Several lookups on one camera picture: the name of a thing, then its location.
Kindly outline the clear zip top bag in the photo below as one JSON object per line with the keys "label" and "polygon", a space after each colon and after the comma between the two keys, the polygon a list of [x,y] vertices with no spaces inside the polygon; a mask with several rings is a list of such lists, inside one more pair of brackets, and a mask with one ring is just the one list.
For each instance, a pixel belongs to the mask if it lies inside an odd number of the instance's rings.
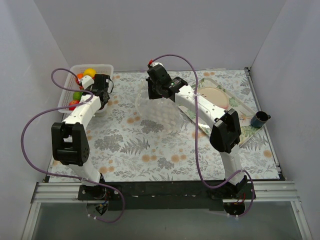
{"label": "clear zip top bag", "polygon": [[163,125],[169,133],[180,130],[178,106],[167,98],[149,99],[148,83],[145,79],[141,79],[138,83],[135,107],[143,118]]}

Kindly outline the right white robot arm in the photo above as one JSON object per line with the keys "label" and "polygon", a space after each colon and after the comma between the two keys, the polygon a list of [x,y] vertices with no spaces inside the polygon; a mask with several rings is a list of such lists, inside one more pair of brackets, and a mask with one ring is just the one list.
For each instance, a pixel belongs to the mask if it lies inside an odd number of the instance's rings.
{"label": "right white robot arm", "polygon": [[232,199],[243,195],[248,178],[239,156],[241,127],[237,111],[225,110],[197,95],[182,78],[171,78],[159,62],[149,63],[147,74],[149,99],[170,99],[194,112],[197,120],[202,119],[211,128],[209,141],[221,156],[225,180],[217,186],[207,185],[207,188],[220,189]]}

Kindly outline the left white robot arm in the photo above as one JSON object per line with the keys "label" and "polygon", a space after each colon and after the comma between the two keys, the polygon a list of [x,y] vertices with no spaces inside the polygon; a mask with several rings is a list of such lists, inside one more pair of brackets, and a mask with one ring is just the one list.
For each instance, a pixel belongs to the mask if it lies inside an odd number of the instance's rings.
{"label": "left white robot arm", "polygon": [[81,105],[76,106],[63,122],[56,122],[51,127],[54,160],[70,167],[76,176],[96,182],[89,188],[89,194],[95,200],[103,199],[107,191],[101,184],[102,174],[89,160],[90,146],[86,128],[96,112],[109,101],[110,80],[106,74],[96,74],[94,77],[85,75],[79,81],[86,90],[78,101]]}

